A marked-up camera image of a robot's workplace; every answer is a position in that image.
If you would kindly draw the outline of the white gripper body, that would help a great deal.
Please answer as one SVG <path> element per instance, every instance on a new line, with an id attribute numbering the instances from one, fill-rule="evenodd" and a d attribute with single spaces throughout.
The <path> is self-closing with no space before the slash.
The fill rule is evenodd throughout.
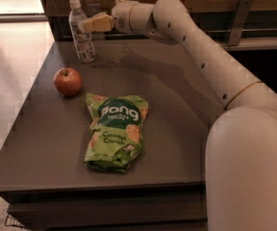
<path id="1" fill-rule="evenodd" d="M 114 27 L 118 32 L 131 33 L 130 16 L 132 8 L 138 1 L 133 0 L 114 0 L 112 17 Z"/>

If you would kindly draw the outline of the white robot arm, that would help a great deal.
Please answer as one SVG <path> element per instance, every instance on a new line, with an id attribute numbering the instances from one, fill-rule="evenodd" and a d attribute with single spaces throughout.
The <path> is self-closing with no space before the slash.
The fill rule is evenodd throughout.
<path id="1" fill-rule="evenodd" d="M 224 109 L 206 144 L 209 231 L 277 231 L 277 94 L 199 29 L 180 0 L 116 0 L 85 32 L 141 33 L 178 43 Z"/>

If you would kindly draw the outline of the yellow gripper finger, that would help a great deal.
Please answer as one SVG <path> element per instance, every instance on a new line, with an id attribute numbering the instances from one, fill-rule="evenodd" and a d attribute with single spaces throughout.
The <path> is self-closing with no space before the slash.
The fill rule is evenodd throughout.
<path id="1" fill-rule="evenodd" d="M 106 16 L 107 16 L 107 13 L 101 12 L 101 13 L 95 14 L 92 18 L 96 19 L 96 18 L 101 18 L 101 17 L 106 17 Z"/>
<path id="2" fill-rule="evenodd" d="M 85 19 L 79 23 L 79 29 L 83 32 L 109 32 L 113 28 L 113 19 L 104 14 Z"/>

